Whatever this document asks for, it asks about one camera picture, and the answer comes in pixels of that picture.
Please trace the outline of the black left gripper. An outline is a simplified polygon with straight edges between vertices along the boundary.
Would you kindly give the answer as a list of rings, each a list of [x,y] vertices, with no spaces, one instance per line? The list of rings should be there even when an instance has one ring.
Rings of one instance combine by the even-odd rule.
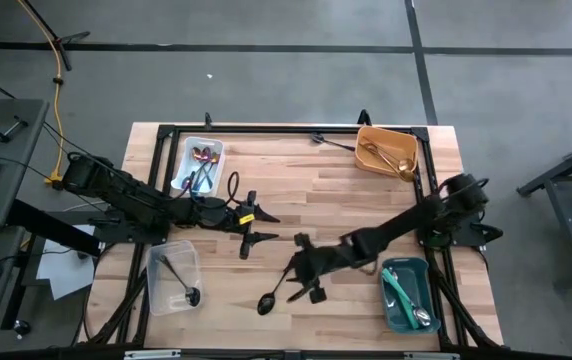
[[[251,230],[252,222],[254,220],[280,223],[280,220],[277,217],[268,214],[259,204],[255,205],[256,197],[257,192],[255,190],[251,190],[246,199],[236,207],[226,207],[230,231],[242,235],[242,241],[239,249],[240,259],[247,259],[255,244],[279,237],[278,234],[253,232]]]

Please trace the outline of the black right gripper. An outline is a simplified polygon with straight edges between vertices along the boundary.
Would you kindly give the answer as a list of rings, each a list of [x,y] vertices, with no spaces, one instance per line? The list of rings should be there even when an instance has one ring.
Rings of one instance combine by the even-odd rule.
[[[332,246],[315,247],[310,241],[308,234],[299,233],[294,237],[294,242],[300,247],[289,260],[281,280],[286,282],[298,282],[302,288],[291,295],[288,303],[292,303],[308,295],[312,304],[327,300],[325,289],[321,286],[320,277],[324,274],[336,271],[347,266],[347,260],[343,251],[347,244],[342,242]]]

